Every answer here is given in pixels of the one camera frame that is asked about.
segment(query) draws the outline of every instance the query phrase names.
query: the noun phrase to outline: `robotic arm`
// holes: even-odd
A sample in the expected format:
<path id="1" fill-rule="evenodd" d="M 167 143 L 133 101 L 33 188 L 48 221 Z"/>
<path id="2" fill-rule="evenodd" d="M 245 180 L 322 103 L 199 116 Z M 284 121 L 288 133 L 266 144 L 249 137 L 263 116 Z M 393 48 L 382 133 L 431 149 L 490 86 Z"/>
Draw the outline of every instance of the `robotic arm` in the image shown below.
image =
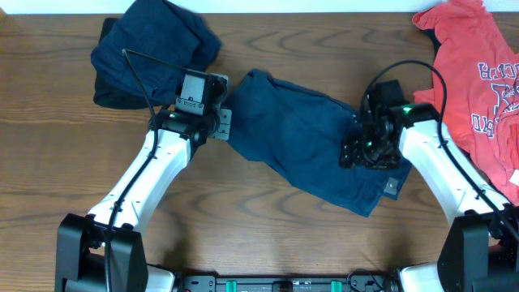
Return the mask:
<path id="1" fill-rule="evenodd" d="M 396 80 L 377 84 L 367 98 L 369 106 L 360 113 L 362 131 L 343 141 L 340 165 L 387 169 L 398 167 L 401 157 L 408 159 L 425 178 L 451 225 L 438 262 L 398 270 L 395 290 L 475 292 L 518 287 L 517 240 L 444 148 L 515 230 L 519 208 L 479 175 L 443 123 L 446 143 L 441 143 L 439 115 L 432 105 L 409 105 Z M 489 235 L 499 243 L 489 247 Z"/>
<path id="2" fill-rule="evenodd" d="M 186 71 L 174 110 L 156 114 L 158 141 L 155 156 L 124 196 L 110 240 L 113 291 L 170 292 L 175 274 L 146 263 L 142 237 L 149 220 L 175 176 L 206 139 L 227 140 L 231 111 L 221 106 L 228 92 L 224 75 Z M 106 230 L 125 187 L 148 159 L 154 144 L 152 129 L 137 158 L 114 189 L 86 217 L 68 214 L 58 229 L 55 291 L 106 291 L 105 257 L 90 252 L 107 240 Z"/>

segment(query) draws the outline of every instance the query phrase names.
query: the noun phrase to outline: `green led light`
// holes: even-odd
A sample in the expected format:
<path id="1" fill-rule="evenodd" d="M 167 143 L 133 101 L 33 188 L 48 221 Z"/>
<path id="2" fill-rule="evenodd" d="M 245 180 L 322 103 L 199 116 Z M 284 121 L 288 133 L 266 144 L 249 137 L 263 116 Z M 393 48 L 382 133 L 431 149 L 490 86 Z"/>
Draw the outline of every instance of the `green led light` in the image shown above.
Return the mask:
<path id="1" fill-rule="evenodd" d="M 413 108 L 410 106 L 404 106 L 403 110 L 405 114 L 408 114 Z"/>

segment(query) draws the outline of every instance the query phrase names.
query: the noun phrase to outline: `wood grain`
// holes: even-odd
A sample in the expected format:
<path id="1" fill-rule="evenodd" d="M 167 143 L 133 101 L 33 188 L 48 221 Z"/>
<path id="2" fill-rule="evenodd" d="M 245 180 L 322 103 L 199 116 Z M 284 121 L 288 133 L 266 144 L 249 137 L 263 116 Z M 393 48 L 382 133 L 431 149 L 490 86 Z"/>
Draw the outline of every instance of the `wood grain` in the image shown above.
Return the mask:
<path id="1" fill-rule="evenodd" d="M 0 32 L 0 290 L 54 287 L 56 230 L 118 181 L 144 141 L 146 110 L 92 102 L 90 52 L 107 15 L 11 15 Z M 354 106 L 371 78 L 407 58 L 431 62 L 411 14 L 207 15 L 224 47 L 211 72 L 253 67 Z M 519 49 L 514 14 L 495 19 Z M 401 68 L 406 95 L 430 73 Z M 292 188 L 209 141 L 167 191 L 145 237 L 150 263 L 220 274 L 338 274 L 436 260 L 448 227 L 413 170 L 370 218 Z"/>

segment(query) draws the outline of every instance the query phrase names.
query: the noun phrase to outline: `black cable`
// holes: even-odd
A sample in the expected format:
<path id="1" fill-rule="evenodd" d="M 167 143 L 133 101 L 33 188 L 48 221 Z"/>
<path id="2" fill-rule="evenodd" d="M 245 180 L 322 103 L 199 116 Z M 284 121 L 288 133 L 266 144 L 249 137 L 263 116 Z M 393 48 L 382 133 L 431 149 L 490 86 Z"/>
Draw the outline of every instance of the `black cable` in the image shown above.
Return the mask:
<path id="1" fill-rule="evenodd" d="M 383 69 L 371 82 L 370 84 L 367 86 L 366 88 L 366 91 L 364 92 L 364 95 L 362 96 L 362 100 L 361 100 L 361 105 L 360 105 L 360 115 L 362 114 L 363 112 L 363 108 L 364 108 L 364 103 L 365 103 L 365 100 L 367 98 L 367 95 L 368 93 L 370 92 L 371 88 L 373 87 L 373 85 L 375 85 L 375 82 L 383 75 L 385 74 L 387 71 L 393 69 L 394 67 L 397 67 L 397 66 L 400 66 L 400 65 L 404 65 L 404 64 L 418 64 L 418 65 L 422 65 L 422 66 L 425 66 L 427 68 L 429 68 L 431 71 L 433 71 L 436 76 L 438 76 L 438 78 L 440 78 L 440 82 L 441 82 L 441 85 L 443 87 L 443 94 L 444 94 L 444 99 L 443 99 L 443 102 L 442 102 L 442 105 L 441 105 L 441 110 L 440 110 L 440 120 L 438 121 L 438 128 L 437 128 L 437 132 L 438 132 L 438 140 L 440 140 L 440 146 L 441 148 L 444 149 L 445 151 L 445 154 L 447 154 L 447 157 L 450 159 L 450 161 L 454 164 L 454 166 L 456 167 L 456 169 L 460 172 L 461 176 L 463 176 L 463 178 L 469 183 L 469 185 L 476 191 L 478 197 L 480 197 L 481 199 L 483 199 L 483 201 L 488 205 L 488 207 L 490 207 L 492 209 L 492 211 L 494 212 L 494 214 L 496 215 L 497 219 L 499 221 L 501 221 L 501 223 L 503 223 L 504 227 L 510 232 L 510 234 L 519 242 L 519 233 L 517 232 L 517 230 L 515 230 L 512 226 L 512 224 L 510 224 L 510 222 L 508 222 L 504 216 L 503 216 L 503 213 L 494 205 L 494 203 L 492 203 L 492 201 L 490 201 L 490 199 L 488 199 L 487 195 L 485 194 L 485 191 L 480 189 L 478 187 L 478 185 L 476 184 L 476 182 L 474 182 L 472 180 L 472 178 L 465 172 L 465 170 L 461 167 L 461 165 L 457 162 L 456 158 L 453 156 L 453 154 L 451 153 L 450 149 L 448 147 L 446 147 L 447 143 L 445 142 L 445 139 L 444 139 L 444 135 L 441 131 L 441 126 L 443 124 L 443 120 L 444 120 L 444 114 L 445 114 L 445 107 L 447 106 L 447 84 L 445 83 L 445 80 L 444 80 L 444 77 L 442 77 L 442 75 L 440 74 L 440 72 L 438 70 L 436 70 L 436 68 L 434 68 L 433 66 L 429 65 L 428 63 L 426 62 L 423 62 L 423 61 L 419 61 L 419 60 L 405 60 L 405 61 L 400 61 L 400 62 L 396 62 L 394 64 L 392 64 L 391 66 Z"/>
<path id="2" fill-rule="evenodd" d="M 131 187 L 134 185 L 135 181 L 137 181 L 137 178 L 142 174 L 146 166 L 149 164 L 149 162 L 155 157 L 155 152 L 157 151 L 157 145 L 159 140 L 159 130 L 157 128 L 157 119 L 155 116 L 155 110 L 152 107 L 152 104 L 150 102 L 150 98 L 148 94 L 146 93 L 146 90 L 144 89 L 144 85 L 142 81 L 140 80 L 139 76 L 137 75 L 137 72 L 135 72 L 134 67 L 131 65 L 130 59 L 128 58 L 128 53 L 130 54 L 136 54 L 136 55 L 142 55 L 139 53 L 136 53 L 134 51 L 123 49 L 122 50 L 122 56 L 124 57 L 127 65 L 130 67 L 131 74 L 135 77 L 135 80 L 140 86 L 140 89 L 142 90 L 144 94 L 144 100 L 146 100 L 146 103 L 148 104 L 149 112 L 152 115 L 152 129 L 153 129 L 153 146 L 150 150 L 148 157 L 146 157 L 146 160 L 144 163 L 140 166 L 140 168 L 137 170 L 137 172 L 134 174 L 133 178 L 131 178 L 130 182 L 127 184 L 127 186 L 122 190 L 121 195 L 119 196 L 118 200 L 114 203 L 114 208 L 112 209 L 112 213 L 110 214 L 110 219 L 108 220 L 108 226 L 106 227 L 106 238 L 105 238 L 105 280 L 106 280 L 106 291 L 111 292 L 112 291 L 112 273 L 110 269 L 110 252 L 112 249 L 111 240 L 112 240 L 112 229 L 114 227 L 115 223 L 115 217 L 118 214 L 119 208 L 121 207 L 122 202 L 124 201 L 124 197 L 128 194 L 128 191 L 130 191 Z"/>
<path id="3" fill-rule="evenodd" d="M 379 282 L 375 279 L 375 276 L 373 276 L 373 274 L 370 271 L 368 271 L 364 268 L 356 268 L 346 278 L 346 284 L 348 284 L 348 286 L 350 287 L 351 290 L 358 291 L 356 288 L 351 286 L 351 276 L 353 276 L 354 273 L 359 272 L 359 271 L 365 272 L 368 276 L 371 276 L 371 278 L 373 278 L 373 282 L 379 287 L 379 289 L 384 290 L 383 286 L 381 284 L 379 284 Z"/>

